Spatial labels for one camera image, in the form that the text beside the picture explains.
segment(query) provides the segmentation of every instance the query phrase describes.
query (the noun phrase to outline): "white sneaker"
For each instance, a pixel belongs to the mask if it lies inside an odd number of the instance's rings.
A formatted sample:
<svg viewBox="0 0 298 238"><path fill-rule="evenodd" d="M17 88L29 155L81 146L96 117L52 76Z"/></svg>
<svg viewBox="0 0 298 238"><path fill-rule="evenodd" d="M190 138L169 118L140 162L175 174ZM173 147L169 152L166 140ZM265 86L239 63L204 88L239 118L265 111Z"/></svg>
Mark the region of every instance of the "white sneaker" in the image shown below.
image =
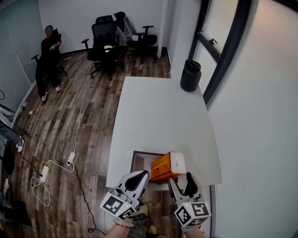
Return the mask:
<svg viewBox="0 0 298 238"><path fill-rule="evenodd" d="M46 101L47 101L47 92L46 92L45 95L42 96L41 101L42 101L42 103L46 103Z"/></svg>
<svg viewBox="0 0 298 238"><path fill-rule="evenodd" d="M56 93L59 93L59 92L61 91L60 85L58 85L58 86L55 88L55 90L56 90Z"/></svg>
<svg viewBox="0 0 298 238"><path fill-rule="evenodd" d="M21 145L21 146L16 145L16 147L18 148L18 152L21 152L21 151L22 151L24 142L25 142L25 141L22 139L22 145Z"/></svg>

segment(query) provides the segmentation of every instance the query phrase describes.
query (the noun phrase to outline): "power strip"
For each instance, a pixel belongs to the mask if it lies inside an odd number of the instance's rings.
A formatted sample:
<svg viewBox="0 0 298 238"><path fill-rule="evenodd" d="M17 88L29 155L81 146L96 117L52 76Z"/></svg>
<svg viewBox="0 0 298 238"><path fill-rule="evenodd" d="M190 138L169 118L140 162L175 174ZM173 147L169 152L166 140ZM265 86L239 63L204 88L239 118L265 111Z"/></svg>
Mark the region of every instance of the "power strip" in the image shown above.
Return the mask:
<svg viewBox="0 0 298 238"><path fill-rule="evenodd" d="M50 169L49 169L47 166L43 166L43 170L42 170L42 173L41 173L41 175L42 175L42 177L41 177L41 181L42 181L43 183L46 182L46 180L47 180L47 175L48 175L49 172L50 172Z"/></svg>
<svg viewBox="0 0 298 238"><path fill-rule="evenodd" d="M75 152L71 152L67 161L67 166L70 167L75 159Z"/></svg>

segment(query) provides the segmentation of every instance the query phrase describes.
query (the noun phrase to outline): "white cable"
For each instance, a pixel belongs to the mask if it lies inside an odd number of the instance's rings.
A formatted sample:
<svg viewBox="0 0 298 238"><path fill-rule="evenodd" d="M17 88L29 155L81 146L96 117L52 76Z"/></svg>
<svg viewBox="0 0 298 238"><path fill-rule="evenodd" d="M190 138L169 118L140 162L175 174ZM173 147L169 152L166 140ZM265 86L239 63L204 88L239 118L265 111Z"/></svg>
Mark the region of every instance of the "white cable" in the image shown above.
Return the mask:
<svg viewBox="0 0 298 238"><path fill-rule="evenodd" d="M75 164L74 164L74 163L72 163L72 166L73 166L74 169L73 169L72 171L70 171L70 170L67 170L67 169L63 168L62 166L56 164L54 161L52 161L52 162L53 162L55 165L59 166L60 168L66 170L66 171L68 171L68 172L70 172L70 173L73 173L73 172L75 171ZM35 194L35 192L34 192L34 190L33 190L35 187L38 187L38 186L41 185L41 184L43 184L43 186L45 187L45 189L46 189L47 192L48 192L48 195L49 195L49 202L48 202L48 204L44 204L44 203L41 201L41 199ZM50 191L47 189L47 187L45 186L45 184L44 184L40 179L37 179L36 177L32 177L32 178L31 178L31 181L30 181L30 187L31 187L31 189L32 189L32 192L33 192L34 196L37 197L38 200L39 200L42 204L44 204L45 206L50 206L50 203L51 203L51 193L50 193Z"/></svg>
<svg viewBox="0 0 298 238"><path fill-rule="evenodd" d="M79 128L80 128L80 125L81 125L81 113L82 113L83 104L84 104L84 100L85 100L87 84L88 84L89 77L90 77L91 66L92 66L92 61L90 62L90 68L89 68L88 78L87 78L87 82L86 82L86 86L85 86L85 92L84 92L82 106L81 106L81 111L80 111L80 122L79 122L79 125L78 125L78 129L76 130L75 139L74 139L74 153L75 153L75 150L76 150L76 137L78 135L78 131L79 131Z"/></svg>
<svg viewBox="0 0 298 238"><path fill-rule="evenodd" d="M55 165L57 165L57 166L59 166L60 168L62 168L62 169L64 169L64 170L66 170L67 172L70 172L70 173L73 173L74 171L75 171L75 165L74 165L74 162L72 163L72 166L73 166L73 170L72 171L70 171L70 170L68 170L68 169L66 169L66 168L63 168L62 166L60 166L59 164L56 164L53 160L51 160L51 159L49 159L49 161L46 163L46 165L45 166L47 166L48 165L48 163L50 162L50 161L52 161Z"/></svg>

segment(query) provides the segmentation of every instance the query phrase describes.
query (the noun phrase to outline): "person wearing black clothes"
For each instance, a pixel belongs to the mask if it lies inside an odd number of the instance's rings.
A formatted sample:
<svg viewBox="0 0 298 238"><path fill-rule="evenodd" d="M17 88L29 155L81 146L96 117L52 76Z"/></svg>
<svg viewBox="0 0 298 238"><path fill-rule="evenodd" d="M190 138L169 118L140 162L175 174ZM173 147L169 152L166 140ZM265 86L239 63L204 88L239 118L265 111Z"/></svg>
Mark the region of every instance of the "person wearing black clothes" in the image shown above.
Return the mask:
<svg viewBox="0 0 298 238"><path fill-rule="evenodd" d="M38 94L41 97L42 103L47 101L47 91L43 82L43 74L47 73L52 81L52 85L56 92L61 91L55 66L60 62L61 54L59 46L61 45L61 35L53 34L53 26L49 25L45 29L46 38L41 43L41 57L37 63L36 68L36 84L38 87Z"/></svg>

